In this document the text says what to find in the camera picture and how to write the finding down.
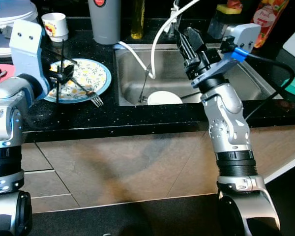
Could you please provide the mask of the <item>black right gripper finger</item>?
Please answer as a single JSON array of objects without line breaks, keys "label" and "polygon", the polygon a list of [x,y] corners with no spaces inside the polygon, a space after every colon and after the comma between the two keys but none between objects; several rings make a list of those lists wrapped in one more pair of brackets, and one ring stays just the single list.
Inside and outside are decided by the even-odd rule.
[{"label": "black right gripper finger", "polygon": [[192,47],[190,46],[187,36],[176,30],[177,47],[183,57],[184,65],[187,67],[190,64],[192,58]]},{"label": "black right gripper finger", "polygon": [[199,30],[187,27],[185,29],[185,35],[195,53],[199,54],[200,52],[207,50],[206,44],[202,40]]}]

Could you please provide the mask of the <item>silver metal fork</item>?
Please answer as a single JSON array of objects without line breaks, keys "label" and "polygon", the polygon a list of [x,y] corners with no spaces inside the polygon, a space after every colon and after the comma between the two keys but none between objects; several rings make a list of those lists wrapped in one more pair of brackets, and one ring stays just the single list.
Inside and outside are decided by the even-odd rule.
[{"label": "silver metal fork", "polygon": [[78,88],[80,88],[81,90],[83,90],[84,92],[86,92],[87,97],[89,98],[89,100],[97,107],[100,108],[101,106],[103,106],[103,101],[102,99],[99,97],[98,94],[96,94],[96,92],[94,92],[93,90],[89,90],[86,87],[84,87],[83,85],[81,85],[80,83],[78,83],[78,81],[73,82],[75,83],[75,85],[78,86]]}]

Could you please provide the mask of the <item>stainless steel sink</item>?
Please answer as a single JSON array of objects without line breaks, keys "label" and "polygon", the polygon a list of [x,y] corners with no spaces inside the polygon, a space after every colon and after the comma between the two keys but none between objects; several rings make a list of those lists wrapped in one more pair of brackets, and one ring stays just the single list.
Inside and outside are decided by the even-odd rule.
[{"label": "stainless steel sink", "polygon": [[[156,79],[145,76],[145,70],[136,61],[139,57],[149,64],[150,45],[131,44],[134,52],[116,45],[115,62],[118,68],[118,102],[121,106],[144,106],[147,98],[157,91],[168,91],[181,97],[183,103],[199,103],[201,94],[192,88],[185,74],[183,57],[175,44],[159,44],[155,50]],[[246,61],[239,63],[224,78],[229,80],[242,101],[264,100],[274,88]]]}]

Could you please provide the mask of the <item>floral plate with blue rim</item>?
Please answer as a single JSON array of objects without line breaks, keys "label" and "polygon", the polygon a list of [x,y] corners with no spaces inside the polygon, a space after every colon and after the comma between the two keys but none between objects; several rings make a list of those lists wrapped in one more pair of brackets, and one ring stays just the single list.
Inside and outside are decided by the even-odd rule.
[{"label": "floral plate with blue rim", "polygon": [[[101,95],[109,88],[112,82],[112,75],[109,69],[102,63],[89,59],[75,59],[78,63],[73,70],[73,78],[87,90],[94,91]],[[73,104],[89,101],[86,92],[79,88],[73,81],[68,81],[60,86],[58,103]]]}]

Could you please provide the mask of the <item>chrome faucet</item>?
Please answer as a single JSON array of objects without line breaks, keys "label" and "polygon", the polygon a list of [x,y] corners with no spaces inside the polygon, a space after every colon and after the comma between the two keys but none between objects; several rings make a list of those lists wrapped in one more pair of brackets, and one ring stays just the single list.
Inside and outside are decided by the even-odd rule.
[{"label": "chrome faucet", "polygon": [[[180,0],[173,1],[173,6],[170,8],[171,10],[170,17],[174,16],[175,13],[177,13],[180,10],[179,2]],[[177,15],[177,17],[173,18],[170,24],[167,24],[167,29],[165,29],[164,32],[166,33],[166,36],[168,38],[175,38],[175,31],[179,27],[181,16],[182,14],[180,13],[179,15]]]}]

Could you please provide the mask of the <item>dark translucent sponge holder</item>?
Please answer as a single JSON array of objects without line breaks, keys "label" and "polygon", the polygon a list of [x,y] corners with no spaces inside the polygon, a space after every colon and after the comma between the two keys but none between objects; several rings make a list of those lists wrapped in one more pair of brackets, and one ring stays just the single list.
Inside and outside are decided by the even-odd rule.
[{"label": "dark translucent sponge holder", "polygon": [[240,14],[223,14],[216,11],[216,14],[213,16],[208,27],[208,34],[215,40],[220,40],[226,29],[229,26],[236,24],[239,15]]}]

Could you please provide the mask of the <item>white printed mug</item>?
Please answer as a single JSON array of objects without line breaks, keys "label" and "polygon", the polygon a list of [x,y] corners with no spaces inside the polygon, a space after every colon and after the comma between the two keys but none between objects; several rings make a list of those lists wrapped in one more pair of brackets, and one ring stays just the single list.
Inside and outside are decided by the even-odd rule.
[{"label": "white printed mug", "polygon": [[41,20],[51,41],[60,42],[68,39],[66,15],[63,13],[47,13]]}]

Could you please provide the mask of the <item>yellow sponge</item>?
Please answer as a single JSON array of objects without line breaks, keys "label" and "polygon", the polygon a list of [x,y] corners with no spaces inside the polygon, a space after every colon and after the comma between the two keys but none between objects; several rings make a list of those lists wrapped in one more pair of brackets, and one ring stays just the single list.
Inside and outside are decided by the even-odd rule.
[{"label": "yellow sponge", "polygon": [[218,4],[216,9],[223,14],[240,14],[243,4],[241,0],[227,0],[224,4]]}]

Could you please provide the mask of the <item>yellow oil bottle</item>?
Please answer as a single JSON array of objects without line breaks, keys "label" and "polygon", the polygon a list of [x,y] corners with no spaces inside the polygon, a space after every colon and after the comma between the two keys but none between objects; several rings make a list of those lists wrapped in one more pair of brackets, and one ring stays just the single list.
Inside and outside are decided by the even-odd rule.
[{"label": "yellow oil bottle", "polygon": [[133,0],[130,37],[134,40],[141,40],[144,36],[145,1]]}]

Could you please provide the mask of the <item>pink plate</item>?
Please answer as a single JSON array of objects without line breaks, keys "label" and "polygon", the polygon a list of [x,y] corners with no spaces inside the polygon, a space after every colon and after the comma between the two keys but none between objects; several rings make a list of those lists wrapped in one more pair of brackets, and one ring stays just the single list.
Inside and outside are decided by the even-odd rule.
[{"label": "pink plate", "polygon": [[0,83],[2,83],[3,81],[9,79],[10,77],[13,77],[15,74],[15,67],[14,65],[11,64],[0,64],[0,69],[7,71],[6,76],[2,77],[0,79]]}]

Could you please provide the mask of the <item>white bowl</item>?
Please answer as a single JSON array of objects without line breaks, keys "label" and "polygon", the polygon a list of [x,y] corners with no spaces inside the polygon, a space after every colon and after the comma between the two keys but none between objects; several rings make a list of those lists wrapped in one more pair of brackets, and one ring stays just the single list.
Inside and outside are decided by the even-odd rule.
[{"label": "white bowl", "polygon": [[169,91],[155,91],[147,97],[147,105],[182,103],[183,102],[179,96]]}]

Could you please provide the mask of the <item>red juice bottle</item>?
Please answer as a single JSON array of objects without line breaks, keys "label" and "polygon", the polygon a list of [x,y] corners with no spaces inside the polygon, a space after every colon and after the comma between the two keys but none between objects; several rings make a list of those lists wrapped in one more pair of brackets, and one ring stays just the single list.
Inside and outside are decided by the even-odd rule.
[{"label": "red juice bottle", "polygon": [[281,14],[289,4],[290,0],[261,0],[253,14],[252,23],[260,25],[261,31],[255,42],[255,49],[262,47],[272,29],[275,27]]}]

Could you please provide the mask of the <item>white dish stack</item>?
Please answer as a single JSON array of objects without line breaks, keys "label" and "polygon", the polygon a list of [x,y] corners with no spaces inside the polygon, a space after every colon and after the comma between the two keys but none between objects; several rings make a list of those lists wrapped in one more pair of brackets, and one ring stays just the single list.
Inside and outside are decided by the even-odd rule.
[{"label": "white dish stack", "polygon": [[16,20],[37,22],[37,8],[30,0],[0,0],[0,29]]}]

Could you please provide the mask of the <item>brown cabinet front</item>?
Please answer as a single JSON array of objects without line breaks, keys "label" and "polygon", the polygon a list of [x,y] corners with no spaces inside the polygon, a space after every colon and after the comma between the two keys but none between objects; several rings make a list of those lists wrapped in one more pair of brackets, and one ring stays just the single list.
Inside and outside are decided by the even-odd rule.
[{"label": "brown cabinet front", "polygon": [[24,144],[23,168],[37,213],[217,191],[206,132]]}]

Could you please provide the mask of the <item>black floor mat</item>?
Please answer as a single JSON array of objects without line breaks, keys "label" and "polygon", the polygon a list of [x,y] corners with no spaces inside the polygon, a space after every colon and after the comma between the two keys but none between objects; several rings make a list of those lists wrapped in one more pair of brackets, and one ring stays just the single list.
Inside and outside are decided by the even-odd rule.
[{"label": "black floor mat", "polygon": [[28,236],[223,236],[217,195],[33,214]]}]

